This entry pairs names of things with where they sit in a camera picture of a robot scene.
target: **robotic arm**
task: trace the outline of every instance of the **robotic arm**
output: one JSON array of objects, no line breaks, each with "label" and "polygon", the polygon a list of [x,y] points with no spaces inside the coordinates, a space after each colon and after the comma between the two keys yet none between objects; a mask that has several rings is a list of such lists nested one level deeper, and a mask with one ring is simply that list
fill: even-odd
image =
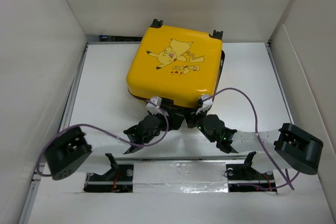
[{"label": "robotic arm", "polygon": [[[189,117],[185,117],[188,127],[197,127],[211,143],[216,143],[216,147],[224,153],[249,152],[246,158],[250,165],[249,168],[259,173],[275,170],[274,164],[258,141],[257,133],[229,129],[217,115],[206,115],[213,104],[211,99],[206,100],[208,97],[208,95],[200,97],[197,110],[191,112]],[[124,131],[133,143],[149,143],[166,128],[163,116],[158,110],[161,98],[152,97],[151,102],[146,106],[150,115],[138,125]],[[167,112],[166,115],[169,120],[169,130],[178,130],[184,117],[172,111]],[[293,168],[309,175],[317,173],[323,148],[323,142],[318,138],[291,123],[284,123],[280,129],[258,134],[267,151],[281,169]],[[134,153],[140,149],[131,146],[125,154]]]},{"label": "robotic arm", "polygon": [[[256,171],[262,174],[276,169],[261,147],[258,135],[280,169],[291,167],[308,175],[314,175],[318,171],[323,142],[293,124],[284,123],[280,129],[268,132],[242,132],[227,128],[217,115],[207,115],[212,106],[208,95],[200,97],[198,107],[191,111],[161,106],[161,102],[161,98],[152,97],[146,106],[149,115],[139,124],[124,131],[131,143],[138,144],[131,146],[125,154],[142,149],[141,145],[149,143],[161,131],[178,130],[186,119],[189,128],[197,127],[211,143],[216,143],[216,147],[222,152],[249,152],[244,163],[244,173],[247,175]],[[162,112],[168,120],[168,129]],[[54,138],[44,153],[51,174],[43,176],[52,176],[54,180],[60,180],[74,173],[92,152],[91,145],[87,144],[84,135],[80,127],[74,125]],[[107,157],[110,161],[114,160],[112,154]],[[111,162],[111,171],[103,176],[113,177],[117,171],[116,162]]]}]

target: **wire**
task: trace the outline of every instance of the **wire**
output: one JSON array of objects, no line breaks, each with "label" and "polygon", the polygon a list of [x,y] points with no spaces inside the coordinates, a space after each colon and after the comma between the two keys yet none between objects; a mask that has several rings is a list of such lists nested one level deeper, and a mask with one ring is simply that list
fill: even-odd
[{"label": "wire", "polygon": [[269,181],[268,176],[267,176],[266,174],[264,174],[264,177],[267,179],[269,188],[272,188],[272,186],[271,186],[271,182]]},{"label": "wire", "polygon": [[286,177],[286,175],[283,173],[283,171],[281,170],[281,168],[279,167],[279,165],[275,162],[275,160],[272,158],[271,154],[268,152],[266,146],[264,145],[264,143],[262,142],[260,136],[259,136],[259,132],[258,132],[258,116],[257,116],[257,112],[256,112],[256,109],[251,101],[251,99],[247,96],[247,94],[245,94],[244,92],[242,92],[241,90],[239,89],[236,89],[236,88],[224,88],[224,89],[221,89],[219,90],[218,92],[216,92],[215,94],[211,95],[210,97],[207,97],[206,99],[203,100],[204,101],[207,101],[209,99],[212,99],[214,98],[215,96],[217,96],[218,94],[224,92],[224,91],[227,91],[227,90],[234,90],[234,91],[237,91],[239,93],[241,93],[243,96],[245,96],[245,98],[248,100],[248,102],[250,103],[251,107],[252,107],[252,110],[253,110],[253,113],[254,113],[254,117],[255,117],[255,132],[256,132],[256,135],[257,135],[257,138],[258,138],[258,141],[261,145],[261,147],[263,148],[264,152],[266,153],[267,157],[271,160],[271,162],[273,163],[273,165],[276,167],[276,169],[279,171],[279,173],[282,175],[282,177],[285,179],[286,183],[290,186],[290,188],[292,190],[294,190],[294,187],[290,181],[289,178]]},{"label": "wire", "polygon": [[[149,100],[147,100],[146,102],[147,102],[147,103],[150,103],[151,105],[156,106],[156,104],[154,104],[153,102],[151,102],[151,101],[149,101]],[[93,126],[93,125],[91,125],[91,124],[86,124],[86,123],[75,124],[75,125],[72,125],[72,126],[70,126],[70,127],[67,127],[67,128],[65,128],[64,130],[58,132],[58,133],[57,133],[52,139],[50,139],[50,140],[48,141],[48,143],[43,147],[42,151],[40,152],[40,155],[39,155],[38,158],[37,158],[37,163],[36,163],[36,173],[37,173],[38,175],[40,175],[41,177],[51,177],[51,176],[52,176],[52,174],[43,174],[43,173],[41,172],[41,170],[40,170],[40,163],[41,163],[41,160],[42,160],[42,158],[43,158],[43,156],[44,156],[44,154],[45,154],[47,148],[48,148],[48,147],[55,141],[55,139],[57,139],[58,137],[60,137],[60,136],[63,135],[64,133],[66,133],[67,131],[69,131],[69,130],[71,130],[71,129],[73,129],[73,128],[76,128],[76,127],[88,127],[88,128],[92,128],[92,129],[97,130],[97,131],[100,131],[100,132],[102,132],[102,133],[104,133],[104,134],[106,134],[106,135],[108,135],[108,136],[111,136],[111,137],[113,137],[113,138],[116,138],[117,140],[120,140],[120,141],[122,141],[122,142],[124,142],[124,143],[130,144],[130,145],[133,145],[133,146],[136,146],[136,147],[150,147],[150,146],[153,146],[153,145],[155,145],[155,144],[158,144],[159,142],[161,142],[161,141],[166,137],[166,135],[167,135],[167,133],[168,133],[168,131],[169,131],[169,122],[168,122],[168,118],[167,118],[167,116],[164,114],[163,110],[162,110],[161,108],[159,108],[158,106],[156,106],[156,107],[157,107],[157,109],[160,111],[160,113],[163,115],[163,117],[164,117],[164,119],[165,119],[165,121],[166,121],[166,129],[165,129],[165,132],[163,133],[162,137],[161,137],[159,140],[155,141],[154,143],[151,143],[151,144],[136,144],[136,143],[132,143],[132,142],[130,142],[130,141],[128,141],[128,140],[125,140],[125,139],[123,139],[123,138],[121,138],[121,137],[118,137],[117,135],[114,135],[114,134],[111,133],[111,132],[108,132],[108,131],[106,131],[106,130],[103,130],[102,128]]]},{"label": "wire", "polygon": [[[293,182],[293,181],[299,176],[299,174],[300,174],[300,172],[297,172],[297,173],[294,175],[294,177],[293,177],[292,179],[290,179],[290,182]],[[262,187],[262,186],[258,186],[258,185],[256,185],[256,184],[251,184],[251,183],[239,183],[238,185],[240,185],[240,186],[253,186],[253,187],[255,187],[255,188],[259,189],[259,190],[270,191],[270,190],[275,190],[275,189],[279,189],[279,188],[283,188],[283,187],[285,187],[285,186],[288,186],[288,183],[284,183],[284,184],[282,184],[282,185],[280,185],[280,186],[275,186],[275,187],[271,187],[271,188],[264,188],[264,187]]]},{"label": "wire", "polygon": [[115,189],[116,189],[116,183],[117,183],[117,181],[118,181],[118,179],[119,179],[119,176],[120,176],[120,171],[118,171],[118,173],[117,173],[117,177],[114,179],[114,181],[113,181],[113,186],[112,186],[112,191],[111,192],[113,192]]}]

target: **black mount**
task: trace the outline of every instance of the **black mount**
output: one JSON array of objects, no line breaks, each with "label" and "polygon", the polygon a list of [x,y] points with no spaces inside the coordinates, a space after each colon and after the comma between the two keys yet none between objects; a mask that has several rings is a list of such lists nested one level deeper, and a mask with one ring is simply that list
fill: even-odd
[{"label": "black mount", "polygon": [[87,193],[131,193],[133,192],[132,164],[118,165],[111,153],[106,153],[111,169],[105,174],[87,174],[84,191]]},{"label": "black mount", "polygon": [[223,31],[214,30],[212,35],[209,34],[209,37],[214,38],[214,39],[222,40],[223,39]]},{"label": "black mount", "polygon": [[275,151],[298,172],[317,174],[323,142],[291,123],[284,123],[279,131]]},{"label": "black mount", "polygon": [[47,148],[45,157],[54,180],[73,174],[92,153],[80,127],[68,130]]},{"label": "black mount", "polygon": [[152,24],[150,27],[153,28],[160,28],[161,26],[163,26],[163,20],[158,21],[156,18],[153,20]]}]

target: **pikachu illustration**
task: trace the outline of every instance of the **pikachu illustration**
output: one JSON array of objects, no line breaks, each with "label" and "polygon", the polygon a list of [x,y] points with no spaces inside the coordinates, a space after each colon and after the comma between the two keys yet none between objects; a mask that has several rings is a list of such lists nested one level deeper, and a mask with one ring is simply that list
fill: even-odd
[{"label": "pikachu illustration", "polygon": [[183,55],[186,53],[193,42],[180,42],[176,39],[171,39],[170,44],[166,47],[162,52],[156,54],[154,52],[147,51],[147,54],[153,57],[157,57],[157,60],[160,65],[156,67],[156,69],[164,68],[165,66],[175,62],[175,61],[182,61],[186,62],[187,59]]}]

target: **white floor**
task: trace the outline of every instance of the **white floor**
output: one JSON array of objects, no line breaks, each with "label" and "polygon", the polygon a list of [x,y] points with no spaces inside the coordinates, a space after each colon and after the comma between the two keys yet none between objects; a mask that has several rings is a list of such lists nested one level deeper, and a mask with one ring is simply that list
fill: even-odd
[{"label": "white floor", "polygon": [[[80,79],[70,125],[90,123],[119,136],[146,116],[143,103],[128,94],[125,78],[138,45],[90,45]],[[226,53],[218,90],[242,89],[255,104],[259,130],[278,129],[289,116],[262,43],[223,44]],[[211,109],[226,125],[254,130],[252,110],[240,94],[220,94]],[[84,129],[93,145],[88,163],[94,172],[107,164],[92,161],[106,152],[118,158],[128,146],[103,134]],[[197,130],[185,126],[160,144],[127,158],[226,157]],[[155,170],[152,176],[158,177]],[[284,181],[275,173],[277,184]],[[273,193],[132,193],[88,194],[82,191],[84,173],[67,179],[41,180],[29,223],[333,223],[317,176],[300,175],[295,191]]]}]

